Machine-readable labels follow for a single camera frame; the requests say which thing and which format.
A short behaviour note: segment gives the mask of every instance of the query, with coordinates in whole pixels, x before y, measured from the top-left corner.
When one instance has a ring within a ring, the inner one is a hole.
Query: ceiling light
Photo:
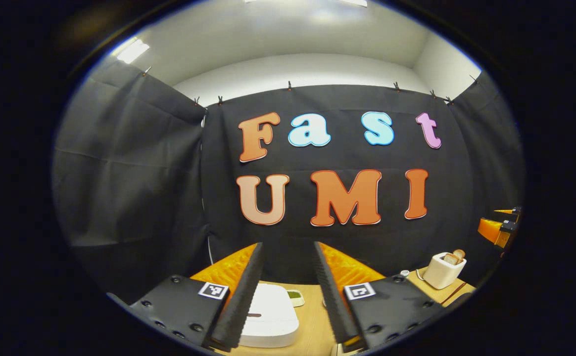
[[[123,43],[123,45],[120,45],[119,48],[125,47],[121,50],[121,52],[119,53],[118,56],[116,56],[116,58],[120,59],[121,61],[124,61],[125,63],[132,63],[132,61],[134,61],[134,59],[137,59],[139,57],[139,55],[143,54],[146,50],[148,50],[149,46],[145,43],[143,43],[143,41],[141,41],[140,39],[137,38],[132,38],[130,40],[134,40],[132,42],[130,41],[126,41],[125,43]]]
[[[367,7],[367,0],[341,0],[342,2],[348,2],[350,4]]]
[[[130,38],[127,41],[121,43],[117,48],[114,48],[114,50],[112,51],[112,53],[110,53],[110,55],[116,57],[122,50],[126,49],[129,45],[134,43],[137,39],[138,38],[134,37],[134,38]]]

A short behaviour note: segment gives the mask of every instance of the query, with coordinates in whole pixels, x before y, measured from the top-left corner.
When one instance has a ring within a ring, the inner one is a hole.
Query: table surface
[[[424,270],[426,270],[426,267],[419,270],[421,276],[423,275]],[[460,279],[456,279],[455,282],[444,289],[435,289],[428,283],[421,281],[417,277],[415,270],[411,271],[408,279],[413,284],[418,286],[418,288],[420,288],[429,297],[431,297],[436,302],[441,303],[444,307],[451,304],[460,295],[475,290],[474,286],[471,286],[470,284],[467,284]],[[263,281],[260,281],[260,283],[276,284],[286,289],[297,289],[301,292],[305,300],[305,304],[295,308],[295,313],[299,319],[297,340],[290,346],[275,349],[239,346],[235,349],[232,349],[231,352],[223,352],[220,350],[216,350],[216,352],[229,356],[329,356],[333,348],[337,348],[337,343],[334,340],[334,334],[332,332],[332,327],[330,326],[326,307],[323,306],[324,297],[319,285],[288,284]],[[462,286],[462,284],[464,286],[460,288],[455,294],[453,294],[453,292]]]

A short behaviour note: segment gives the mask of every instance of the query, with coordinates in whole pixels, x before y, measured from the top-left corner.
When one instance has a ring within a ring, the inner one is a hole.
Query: white container
[[[444,257],[447,253],[448,252],[442,252],[433,256],[431,262],[429,262],[429,267],[424,271],[424,275],[422,276],[422,278],[435,289],[444,289],[455,282],[455,279],[460,275],[460,272],[462,272],[466,264],[466,259],[457,265],[451,265],[445,262],[440,257]]]
[[[286,289],[260,283],[250,302],[239,345],[286,347],[297,340],[298,328],[299,319]]]

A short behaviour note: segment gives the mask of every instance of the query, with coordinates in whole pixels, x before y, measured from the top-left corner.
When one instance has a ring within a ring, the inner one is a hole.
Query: white wall
[[[481,69],[465,54],[437,34],[430,34],[427,44],[413,66],[422,82],[439,97],[455,99],[477,78]]]
[[[394,87],[429,93],[429,87],[412,69],[376,59],[345,54],[286,54],[227,65],[187,79],[174,88],[198,97],[208,106],[256,92],[324,84]]]

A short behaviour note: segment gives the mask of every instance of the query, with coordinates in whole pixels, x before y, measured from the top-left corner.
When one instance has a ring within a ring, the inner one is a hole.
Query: light blue letter
[[[369,131],[365,131],[365,140],[369,144],[383,146],[390,144],[394,140],[394,131],[391,129],[391,118],[385,113],[367,111],[361,117],[361,123]]]
[[[294,129],[288,133],[288,142],[293,146],[303,147],[309,144],[317,147],[326,146],[332,139],[326,131],[326,118],[321,115],[313,113],[299,115],[290,124]]]

